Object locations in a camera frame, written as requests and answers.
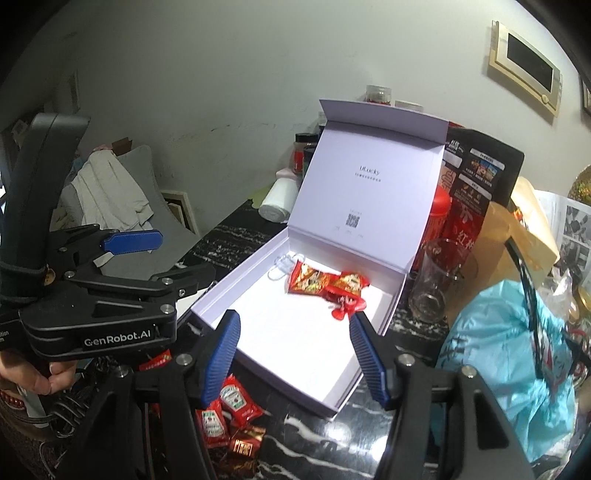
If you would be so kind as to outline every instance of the white towel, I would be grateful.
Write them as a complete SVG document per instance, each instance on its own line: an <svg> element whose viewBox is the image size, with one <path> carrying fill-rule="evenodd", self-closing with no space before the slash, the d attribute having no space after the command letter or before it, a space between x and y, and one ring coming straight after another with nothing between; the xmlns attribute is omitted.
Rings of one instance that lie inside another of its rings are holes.
<svg viewBox="0 0 591 480"><path fill-rule="evenodd" d="M72 185L84 212L82 225L98 223L122 232L152 229L148 199L111 150L92 153Z"/></svg>

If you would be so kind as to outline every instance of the pink box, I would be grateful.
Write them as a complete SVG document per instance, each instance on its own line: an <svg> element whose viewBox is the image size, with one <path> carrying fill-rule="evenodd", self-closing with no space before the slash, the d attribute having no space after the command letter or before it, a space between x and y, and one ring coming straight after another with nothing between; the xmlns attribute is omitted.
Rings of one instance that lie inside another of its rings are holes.
<svg viewBox="0 0 591 480"><path fill-rule="evenodd" d="M447 121L386 105L321 100L327 117L287 228L191 309L215 327L236 310L236 358L312 412L334 416L361 378L348 321L319 297L287 293L267 275L289 252L323 271L359 271L366 314L383 334L433 202Z"/></svg>

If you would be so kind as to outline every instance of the black marble tabletop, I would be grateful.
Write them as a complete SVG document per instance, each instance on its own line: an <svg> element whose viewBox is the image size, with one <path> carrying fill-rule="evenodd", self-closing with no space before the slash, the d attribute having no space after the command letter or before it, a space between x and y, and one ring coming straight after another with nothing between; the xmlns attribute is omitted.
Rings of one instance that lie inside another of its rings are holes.
<svg viewBox="0 0 591 480"><path fill-rule="evenodd" d="M221 280L284 227L263 220L249 200L199 241L183 262L187 266L211 262L217 280ZM428 325L412 318L406 307L410 287L408 282L387 339L432 365L447 335L447 326ZM265 416L254 422L267 429L256 478L373 478L394 414L384 412L372 400L364 380L330 421L303 410L237 362L232 365L232 373L265 409ZM428 460L425 479L434 478Z"/></svg>

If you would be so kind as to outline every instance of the newspaper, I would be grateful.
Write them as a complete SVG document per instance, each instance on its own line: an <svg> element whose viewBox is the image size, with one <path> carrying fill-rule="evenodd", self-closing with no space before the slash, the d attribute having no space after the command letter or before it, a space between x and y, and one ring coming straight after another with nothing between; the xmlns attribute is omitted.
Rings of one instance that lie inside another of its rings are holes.
<svg viewBox="0 0 591 480"><path fill-rule="evenodd" d="M555 193L535 191L550 230L573 278L591 291L591 206Z"/></svg>

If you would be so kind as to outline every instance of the gray chair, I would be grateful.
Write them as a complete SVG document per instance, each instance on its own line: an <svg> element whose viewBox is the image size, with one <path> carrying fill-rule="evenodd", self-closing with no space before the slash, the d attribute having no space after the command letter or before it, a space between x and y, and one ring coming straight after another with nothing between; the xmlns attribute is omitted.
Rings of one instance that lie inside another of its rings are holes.
<svg viewBox="0 0 591 480"><path fill-rule="evenodd" d="M110 277L147 280L155 273L170 270L199 241L199 237L181 225L168 208L156 183L149 146L142 145L117 158L144 191L154 212L150 223L162 233L164 242L151 253L116 255L101 267L101 271Z"/></svg>

